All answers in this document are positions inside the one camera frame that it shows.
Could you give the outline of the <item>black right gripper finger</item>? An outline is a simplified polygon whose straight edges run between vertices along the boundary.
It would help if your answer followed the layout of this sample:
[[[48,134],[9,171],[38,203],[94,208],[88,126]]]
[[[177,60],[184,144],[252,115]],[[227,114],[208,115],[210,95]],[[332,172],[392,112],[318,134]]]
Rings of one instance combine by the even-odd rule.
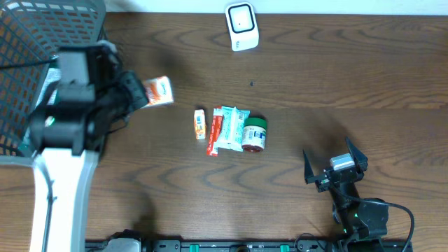
[[[315,175],[305,150],[303,150],[302,153],[304,158],[304,181],[306,184],[310,184],[315,182]]]
[[[347,148],[355,162],[355,166],[362,172],[368,169],[368,158],[360,151],[357,147],[353,145],[349,137],[345,138]]]

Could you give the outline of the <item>orange white tissue pack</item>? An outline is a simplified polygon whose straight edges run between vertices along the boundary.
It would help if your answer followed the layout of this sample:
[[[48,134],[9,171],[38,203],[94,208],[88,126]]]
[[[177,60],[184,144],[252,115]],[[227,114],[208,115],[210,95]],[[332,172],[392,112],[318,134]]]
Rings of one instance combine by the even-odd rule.
[[[171,81],[167,76],[148,79],[143,82],[148,103],[145,108],[161,106],[174,102]]]

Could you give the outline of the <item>green lid seasoning jar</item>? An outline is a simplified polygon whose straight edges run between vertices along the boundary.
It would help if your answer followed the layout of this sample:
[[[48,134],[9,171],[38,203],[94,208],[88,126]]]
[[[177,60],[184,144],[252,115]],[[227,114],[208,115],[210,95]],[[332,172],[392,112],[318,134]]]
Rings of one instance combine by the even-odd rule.
[[[267,121],[262,118],[247,118],[244,122],[241,147],[244,151],[259,153],[264,151]]]

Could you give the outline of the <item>white toilet wipes pack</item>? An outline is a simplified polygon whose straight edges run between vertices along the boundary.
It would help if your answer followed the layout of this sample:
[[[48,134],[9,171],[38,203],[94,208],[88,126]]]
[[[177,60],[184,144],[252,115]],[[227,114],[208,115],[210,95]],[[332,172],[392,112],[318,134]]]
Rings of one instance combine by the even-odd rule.
[[[250,111],[227,106],[223,106],[221,111],[223,121],[218,140],[216,141],[217,147],[242,152],[243,128]]]

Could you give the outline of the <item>red snack packet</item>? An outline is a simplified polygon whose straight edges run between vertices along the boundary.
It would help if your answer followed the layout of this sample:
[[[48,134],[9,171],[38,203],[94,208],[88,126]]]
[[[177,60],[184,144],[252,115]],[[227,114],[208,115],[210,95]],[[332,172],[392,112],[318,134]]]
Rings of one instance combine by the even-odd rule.
[[[218,147],[216,142],[221,133],[221,127],[223,122],[223,110],[221,106],[213,109],[213,119],[211,124],[211,131],[209,135],[209,142],[206,150],[208,156],[216,157],[218,155]]]

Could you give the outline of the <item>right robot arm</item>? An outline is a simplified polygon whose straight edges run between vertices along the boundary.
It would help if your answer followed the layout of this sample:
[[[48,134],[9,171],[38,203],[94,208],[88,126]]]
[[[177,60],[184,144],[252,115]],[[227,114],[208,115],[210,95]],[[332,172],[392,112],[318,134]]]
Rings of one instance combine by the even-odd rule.
[[[368,168],[368,158],[346,138],[348,153],[330,159],[330,166],[315,175],[304,154],[304,180],[313,183],[322,193],[328,191],[333,211],[349,236],[356,240],[378,239],[387,234],[389,207],[382,199],[361,199],[355,183],[361,181]]]

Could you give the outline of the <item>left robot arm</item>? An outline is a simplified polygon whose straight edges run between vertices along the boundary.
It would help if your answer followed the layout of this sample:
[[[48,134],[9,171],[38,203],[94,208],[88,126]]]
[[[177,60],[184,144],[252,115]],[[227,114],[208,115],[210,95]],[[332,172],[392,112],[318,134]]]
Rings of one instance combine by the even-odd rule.
[[[148,104],[108,41],[62,46],[61,78],[29,116],[35,149],[30,251],[84,251],[90,187],[111,126]]]

